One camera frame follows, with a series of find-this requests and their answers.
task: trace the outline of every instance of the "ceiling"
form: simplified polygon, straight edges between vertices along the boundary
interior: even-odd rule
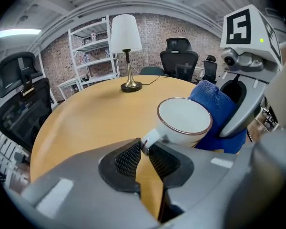
[[[18,50],[36,52],[68,29],[104,15],[148,12],[177,17],[221,35],[223,17],[248,4],[261,12],[269,0],[17,0],[0,22],[0,30],[38,28],[25,40],[0,40],[0,60]]]

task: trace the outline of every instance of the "blue towel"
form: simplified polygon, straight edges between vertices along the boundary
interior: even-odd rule
[[[204,150],[223,149],[225,153],[236,154],[246,141],[247,129],[230,139],[218,138],[220,126],[236,108],[236,104],[219,88],[208,81],[201,81],[191,93],[189,99],[200,103],[213,118],[209,132],[197,144],[196,148]]]

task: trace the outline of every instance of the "table lamp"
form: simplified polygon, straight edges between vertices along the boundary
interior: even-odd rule
[[[121,14],[114,17],[112,21],[111,53],[125,53],[128,80],[121,85],[121,90],[126,93],[136,92],[142,89],[141,82],[133,79],[129,52],[142,50],[141,40],[135,17],[130,14]]]

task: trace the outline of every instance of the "round wooden table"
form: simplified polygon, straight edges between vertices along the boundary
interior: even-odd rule
[[[138,75],[143,84],[155,75]],[[188,97],[194,84],[161,76],[134,93],[124,93],[120,85],[126,77],[108,80],[73,95],[58,106],[46,120],[36,138],[31,155],[31,180],[54,168],[63,160],[87,150],[123,140],[142,138],[156,125],[158,104],[170,97]],[[136,181],[141,199],[157,218],[163,184],[149,158],[141,152]]]

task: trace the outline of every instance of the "white mug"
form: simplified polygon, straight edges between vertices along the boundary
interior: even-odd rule
[[[141,139],[141,149],[146,155],[161,138],[175,144],[195,146],[213,123],[210,113],[188,98],[165,99],[159,103],[157,115],[157,127]]]

